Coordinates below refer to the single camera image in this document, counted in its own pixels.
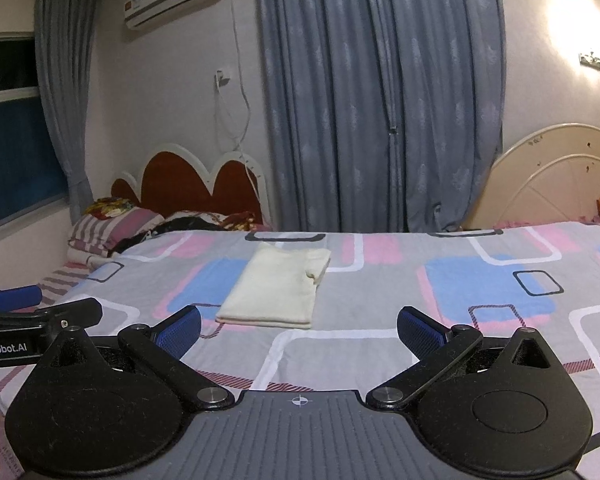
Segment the cream white small garment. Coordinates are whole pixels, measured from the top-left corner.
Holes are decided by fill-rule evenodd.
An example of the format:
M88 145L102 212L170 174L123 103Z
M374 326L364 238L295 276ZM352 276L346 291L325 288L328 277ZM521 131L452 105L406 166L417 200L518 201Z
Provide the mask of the cream white small garment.
M317 287L331 255L326 248L283 249L259 244L215 321L308 330Z

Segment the striped floral pillows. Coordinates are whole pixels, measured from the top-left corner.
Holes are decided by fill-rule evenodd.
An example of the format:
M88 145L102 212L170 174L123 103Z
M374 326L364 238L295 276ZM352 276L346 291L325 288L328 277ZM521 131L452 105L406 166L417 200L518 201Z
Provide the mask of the striped floral pillows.
M181 210L163 217L124 198L96 200L71 229L67 262L40 283L42 306L58 301L96 269L125 250L161 234L180 231L268 231L249 211L237 214Z

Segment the window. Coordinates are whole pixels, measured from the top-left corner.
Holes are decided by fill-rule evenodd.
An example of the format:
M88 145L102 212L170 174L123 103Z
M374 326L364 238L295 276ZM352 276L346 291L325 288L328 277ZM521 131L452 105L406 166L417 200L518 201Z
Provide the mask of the window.
M0 36L0 228L67 198L44 117L34 39Z

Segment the pink blanket at headboard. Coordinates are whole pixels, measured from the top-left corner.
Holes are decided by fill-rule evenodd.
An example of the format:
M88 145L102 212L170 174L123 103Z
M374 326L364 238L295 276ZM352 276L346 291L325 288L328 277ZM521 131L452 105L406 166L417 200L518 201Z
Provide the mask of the pink blanket at headboard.
M513 220L504 220L500 221L497 224L494 224L494 229L513 229L513 228L523 228L524 226L546 226L551 223L564 223L567 222L579 222L585 224L586 226L600 226L600 217L594 216L592 218L588 217L580 217L577 219L562 219L562 220L544 220L544 221L513 221Z

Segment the patterned bed sheet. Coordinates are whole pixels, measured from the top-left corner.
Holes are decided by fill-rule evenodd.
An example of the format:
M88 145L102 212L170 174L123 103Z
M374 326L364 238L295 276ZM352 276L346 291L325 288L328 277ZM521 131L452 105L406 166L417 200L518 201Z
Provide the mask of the patterned bed sheet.
M332 253L308 330L215 321L261 243ZM86 298L97 351L54 367L102 423L9 425L36 365L0 368L9 479L600 479L600 226L172 232L42 309ZM177 360L151 330L186 306L201 332ZM453 335L426 360L406 306Z

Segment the red white scalloped headboard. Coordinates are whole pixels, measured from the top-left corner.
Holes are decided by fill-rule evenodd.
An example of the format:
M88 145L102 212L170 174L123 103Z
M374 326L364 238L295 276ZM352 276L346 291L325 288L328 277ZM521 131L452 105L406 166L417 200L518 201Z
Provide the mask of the red white scalloped headboard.
M164 218L179 211L241 214L257 224L271 220L268 190L260 164L241 152L223 154L212 168L175 143L158 146L137 176L122 171L110 195L155 211Z

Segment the cream round headboard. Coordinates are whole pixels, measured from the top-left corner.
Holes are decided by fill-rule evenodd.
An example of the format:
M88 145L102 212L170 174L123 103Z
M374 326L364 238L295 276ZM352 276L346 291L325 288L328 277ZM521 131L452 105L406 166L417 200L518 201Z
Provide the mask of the cream round headboard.
M600 128L563 124L512 146L464 221L470 229L590 221L600 198Z

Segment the blue-grey centre curtain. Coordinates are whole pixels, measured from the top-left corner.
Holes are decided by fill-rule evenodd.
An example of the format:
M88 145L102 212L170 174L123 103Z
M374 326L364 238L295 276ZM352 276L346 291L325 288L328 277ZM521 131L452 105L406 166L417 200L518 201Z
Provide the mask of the blue-grey centre curtain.
M502 150L502 0L257 0L280 224L446 232Z

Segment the blue-grey window curtain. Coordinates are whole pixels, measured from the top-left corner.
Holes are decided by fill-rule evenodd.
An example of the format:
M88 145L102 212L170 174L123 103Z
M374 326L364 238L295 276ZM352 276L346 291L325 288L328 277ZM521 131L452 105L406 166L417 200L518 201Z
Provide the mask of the blue-grey window curtain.
M85 169L85 127L99 0L35 0L34 44L44 118L77 222L93 201Z

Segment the wall lamp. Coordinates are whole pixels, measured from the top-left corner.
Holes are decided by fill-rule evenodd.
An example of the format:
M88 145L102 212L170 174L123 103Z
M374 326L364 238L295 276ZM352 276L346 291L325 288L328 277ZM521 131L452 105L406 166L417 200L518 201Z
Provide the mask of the wall lamp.
M600 55L594 51L579 54L579 64L600 72Z

